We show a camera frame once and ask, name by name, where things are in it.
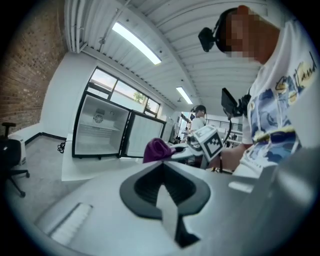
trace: white table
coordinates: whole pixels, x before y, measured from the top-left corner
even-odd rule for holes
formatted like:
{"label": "white table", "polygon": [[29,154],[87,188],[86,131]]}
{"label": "white table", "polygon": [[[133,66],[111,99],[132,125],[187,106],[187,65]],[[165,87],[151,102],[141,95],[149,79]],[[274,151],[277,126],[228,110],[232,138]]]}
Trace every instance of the white table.
{"label": "white table", "polygon": [[69,133],[65,143],[63,160],[62,160],[62,174],[61,181],[81,181],[97,177],[109,170],[121,170],[133,165],[141,164],[142,158],[128,158],[115,156],[102,157],[99,160],[97,157],[93,158],[73,158],[72,157],[72,139],[73,134]]}

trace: brick wall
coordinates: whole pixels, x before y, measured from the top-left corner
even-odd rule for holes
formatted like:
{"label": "brick wall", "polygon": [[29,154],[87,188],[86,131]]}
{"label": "brick wall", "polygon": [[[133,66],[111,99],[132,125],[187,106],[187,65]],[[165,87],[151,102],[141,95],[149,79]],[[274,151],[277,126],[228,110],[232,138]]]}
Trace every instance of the brick wall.
{"label": "brick wall", "polygon": [[0,64],[0,124],[10,133],[39,123],[49,82],[68,51],[64,0],[47,0],[25,18]]}

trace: ceiling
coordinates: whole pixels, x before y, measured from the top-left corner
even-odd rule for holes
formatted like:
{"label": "ceiling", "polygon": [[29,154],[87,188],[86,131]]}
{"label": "ceiling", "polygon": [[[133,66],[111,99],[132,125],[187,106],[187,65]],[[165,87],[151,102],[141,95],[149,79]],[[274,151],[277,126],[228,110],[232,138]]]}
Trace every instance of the ceiling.
{"label": "ceiling", "polygon": [[[209,114],[224,115],[222,88],[236,100],[241,98],[260,66],[228,58],[216,47],[204,52],[198,33],[204,27],[213,28],[224,10],[241,4],[268,16],[266,0],[66,0],[68,46],[71,49],[73,39],[83,45],[84,52],[91,48],[109,57],[177,110],[191,108],[183,98],[178,102],[181,96],[176,87],[182,86],[194,104],[205,105]],[[136,34],[161,63],[154,65],[114,32],[115,22]],[[78,37],[72,37],[72,29],[79,30]]]}

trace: office chair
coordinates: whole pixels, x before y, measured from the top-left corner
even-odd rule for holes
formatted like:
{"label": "office chair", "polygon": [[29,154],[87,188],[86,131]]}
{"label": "office chair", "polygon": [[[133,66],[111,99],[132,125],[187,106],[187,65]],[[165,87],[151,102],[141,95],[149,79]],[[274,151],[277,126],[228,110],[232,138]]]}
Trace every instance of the office chair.
{"label": "office chair", "polygon": [[5,135],[0,136],[0,178],[3,182],[10,180],[15,188],[20,192],[20,196],[24,198],[26,193],[22,191],[12,176],[25,174],[27,178],[30,177],[28,170],[12,169],[19,164],[21,159],[21,143],[16,139],[9,139],[9,128],[15,127],[16,124],[12,122],[4,122],[2,126],[5,127]]}

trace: railing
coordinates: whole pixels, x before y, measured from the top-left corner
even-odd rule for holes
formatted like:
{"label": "railing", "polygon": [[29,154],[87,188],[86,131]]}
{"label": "railing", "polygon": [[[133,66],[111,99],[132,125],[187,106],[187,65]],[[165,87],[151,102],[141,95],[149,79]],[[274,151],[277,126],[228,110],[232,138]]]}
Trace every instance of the railing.
{"label": "railing", "polygon": [[[218,121],[218,120],[212,120],[212,119],[207,119],[206,120],[207,125],[214,125],[216,127],[224,128],[224,129],[229,129],[229,122],[225,121]],[[240,131],[242,132],[242,124],[238,123],[233,123],[232,124],[232,130]]]}

